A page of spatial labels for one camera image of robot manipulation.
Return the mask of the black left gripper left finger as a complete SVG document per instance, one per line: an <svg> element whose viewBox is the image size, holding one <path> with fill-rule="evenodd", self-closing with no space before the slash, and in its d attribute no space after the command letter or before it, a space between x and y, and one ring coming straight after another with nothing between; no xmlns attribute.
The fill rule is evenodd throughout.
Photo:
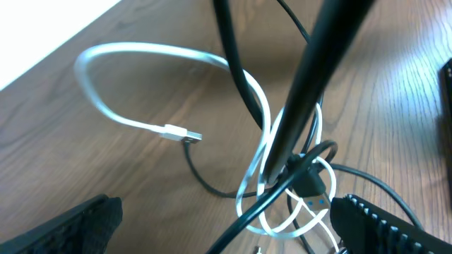
<svg viewBox="0 0 452 254"><path fill-rule="evenodd" d="M97 195L1 244L11 254L103 254L123 217L120 198Z"/></svg>

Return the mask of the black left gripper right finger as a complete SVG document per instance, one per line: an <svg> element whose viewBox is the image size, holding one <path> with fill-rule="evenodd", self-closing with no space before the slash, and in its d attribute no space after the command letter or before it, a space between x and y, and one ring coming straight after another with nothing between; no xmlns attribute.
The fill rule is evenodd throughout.
<svg viewBox="0 0 452 254"><path fill-rule="evenodd" d="M330 220L349 253L451 254L451 244L356 195L334 198Z"/></svg>

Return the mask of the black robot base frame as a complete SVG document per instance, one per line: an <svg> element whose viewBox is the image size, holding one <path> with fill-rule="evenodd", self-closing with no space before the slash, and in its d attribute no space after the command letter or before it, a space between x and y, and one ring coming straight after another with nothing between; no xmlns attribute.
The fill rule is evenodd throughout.
<svg viewBox="0 0 452 254"><path fill-rule="evenodd" d="M439 88L442 106L439 128L446 160L448 192L451 194L451 59L447 60L439 70Z"/></svg>

